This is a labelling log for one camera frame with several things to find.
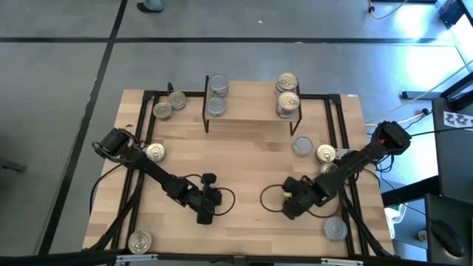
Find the black computer mouse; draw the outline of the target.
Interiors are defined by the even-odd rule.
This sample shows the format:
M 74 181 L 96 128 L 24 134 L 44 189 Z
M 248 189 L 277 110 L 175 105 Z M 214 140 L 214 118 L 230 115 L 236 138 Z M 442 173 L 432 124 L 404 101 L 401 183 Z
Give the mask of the black computer mouse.
M 430 220 L 431 232 L 450 255 L 460 258 L 465 254 L 462 239 L 456 231 L 442 220 Z

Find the wooden shelf black metal frame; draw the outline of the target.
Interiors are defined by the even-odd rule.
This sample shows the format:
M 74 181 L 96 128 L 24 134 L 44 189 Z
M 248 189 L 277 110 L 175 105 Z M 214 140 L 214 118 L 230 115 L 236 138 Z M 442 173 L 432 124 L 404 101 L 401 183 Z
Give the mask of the wooden shelf black metal frame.
M 208 111 L 211 94 L 210 77 L 205 77 L 205 91 L 202 117 L 205 132 L 209 131 L 211 120 L 221 121 L 257 121 L 289 123 L 290 135 L 293 136 L 302 121 L 302 105 L 292 117 L 282 118 L 276 113 L 278 97 L 275 93 L 276 84 L 267 81 L 229 81 L 229 92 L 224 98 L 225 111 L 221 116 L 213 117 Z

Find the black floor stand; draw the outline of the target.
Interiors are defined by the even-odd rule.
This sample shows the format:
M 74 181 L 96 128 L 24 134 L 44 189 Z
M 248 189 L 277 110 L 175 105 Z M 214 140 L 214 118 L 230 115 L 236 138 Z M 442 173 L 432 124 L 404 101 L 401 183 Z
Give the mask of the black floor stand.
M 405 106 L 416 100 L 443 98 L 449 109 L 452 111 L 461 111 L 473 104 L 473 89 L 456 98 L 455 95 L 458 95 L 463 89 L 469 86 L 473 86 L 473 72 L 470 72 L 468 75 L 464 76 L 442 92 L 435 92 L 435 88 L 426 92 L 404 91 L 401 93 L 401 100 L 407 100 L 407 102 L 402 103 L 401 105 Z

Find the person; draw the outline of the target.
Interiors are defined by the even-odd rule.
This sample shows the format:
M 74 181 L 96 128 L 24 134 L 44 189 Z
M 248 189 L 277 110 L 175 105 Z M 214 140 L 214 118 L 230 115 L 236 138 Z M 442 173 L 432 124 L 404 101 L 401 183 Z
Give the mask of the person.
M 137 9 L 142 13 L 161 13 L 164 10 L 163 0 L 142 0 L 137 3 Z

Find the grey chair leg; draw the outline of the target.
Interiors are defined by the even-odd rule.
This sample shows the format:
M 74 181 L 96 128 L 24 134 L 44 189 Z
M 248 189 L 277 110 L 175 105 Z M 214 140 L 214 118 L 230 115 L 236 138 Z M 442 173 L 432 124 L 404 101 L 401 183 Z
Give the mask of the grey chair leg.
M 26 166 L 15 163 L 11 160 L 4 159 L 3 157 L 0 157 L 0 168 L 6 169 L 6 170 L 12 170 L 15 172 L 20 172 L 20 173 L 25 172 L 27 170 Z

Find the silver corner bracket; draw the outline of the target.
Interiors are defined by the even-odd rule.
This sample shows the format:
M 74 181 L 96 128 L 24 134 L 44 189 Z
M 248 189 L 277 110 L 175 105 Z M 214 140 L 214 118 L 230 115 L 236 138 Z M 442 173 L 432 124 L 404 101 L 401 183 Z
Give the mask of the silver corner bracket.
M 129 266 L 132 262 L 144 262 L 153 260 L 153 255 L 119 255 L 116 258 L 115 264 L 117 266 Z
M 321 264 L 329 266 L 364 266 L 363 261 L 335 258 L 321 258 Z

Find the black desk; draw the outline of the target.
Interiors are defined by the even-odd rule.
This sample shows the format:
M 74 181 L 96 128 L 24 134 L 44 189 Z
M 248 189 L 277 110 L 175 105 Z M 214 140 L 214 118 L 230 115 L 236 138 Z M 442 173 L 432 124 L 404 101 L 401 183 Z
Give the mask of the black desk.
M 445 265 L 473 266 L 473 131 L 443 124 L 443 112 L 454 112 L 443 98 L 432 101 L 439 191 L 425 196 L 427 259 Z M 473 106 L 456 113 L 473 116 Z M 446 252 L 431 232 L 430 220 L 442 220 L 462 239 L 465 254 Z

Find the light tuna can green label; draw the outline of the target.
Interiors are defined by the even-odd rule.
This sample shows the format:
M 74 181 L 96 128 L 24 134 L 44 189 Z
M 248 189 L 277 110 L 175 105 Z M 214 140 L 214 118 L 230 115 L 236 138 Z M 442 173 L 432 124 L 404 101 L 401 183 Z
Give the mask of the light tuna can green label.
M 324 235 L 334 242 L 345 240 L 348 234 L 347 226 L 343 219 L 337 216 L 327 218 L 323 224 Z
M 306 157 L 312 153 L 314 149 L 314 145 L 313 145 L 313 141 L 310 138 L 301 136 L 301 137 L 297 137 L 293 141 L 292 148 L 293 148 L 293 151 L 298 156 Z
M 206 104 L 206 111 L 212 117 L 220 117 L 225 114 L 226 102 L 224 98 L 210 98 Z
M 223 74 L 212 75 L 209 78 L 208 87 L 212 95 L 224 98 L 228 94 L 229 80 Z

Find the printed marker sheet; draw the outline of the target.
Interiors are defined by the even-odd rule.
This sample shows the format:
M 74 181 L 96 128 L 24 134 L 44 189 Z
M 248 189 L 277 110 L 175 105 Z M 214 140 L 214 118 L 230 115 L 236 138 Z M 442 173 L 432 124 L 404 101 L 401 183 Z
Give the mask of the printed marker sheet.
M 456 112 L 443 112 L 443 124 L 452 128 L 473 131 L 473 116 Z

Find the gold lid seafood can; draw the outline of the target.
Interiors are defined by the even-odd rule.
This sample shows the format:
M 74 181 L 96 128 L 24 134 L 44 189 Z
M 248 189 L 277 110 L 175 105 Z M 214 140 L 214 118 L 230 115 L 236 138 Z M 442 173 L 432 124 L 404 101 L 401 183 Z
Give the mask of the gold lid seafood can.
M 135 231 L 129 237 L 128 248 L 133 254 L 145 254 L 152 247 L 152 235 L 148 231 Z

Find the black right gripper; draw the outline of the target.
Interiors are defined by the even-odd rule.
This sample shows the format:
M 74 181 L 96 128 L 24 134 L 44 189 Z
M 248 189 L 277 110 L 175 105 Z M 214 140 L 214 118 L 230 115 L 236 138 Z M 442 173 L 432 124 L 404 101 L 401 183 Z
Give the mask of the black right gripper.
M 327 193 L 318 181 L 302 181 L 297 191 L 285 191 L 290 196 L 282 205 L 282 213 L 291 220 L 301 216 L 301 211 L 307 211 L 313 205 L 322 206 L 327 202 Z

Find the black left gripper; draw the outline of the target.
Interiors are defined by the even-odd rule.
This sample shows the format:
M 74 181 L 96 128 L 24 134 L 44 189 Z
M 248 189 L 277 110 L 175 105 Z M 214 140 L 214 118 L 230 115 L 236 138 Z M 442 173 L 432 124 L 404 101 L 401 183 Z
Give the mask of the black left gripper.
M 210 186 L 205 186 L 203 190 L 193 187 L 186 194 L 185 203 L 192 210 L 199 212 L 198 224 L 210 225 L 213 222 L 215 208 L 222 204 L 222 193 Z

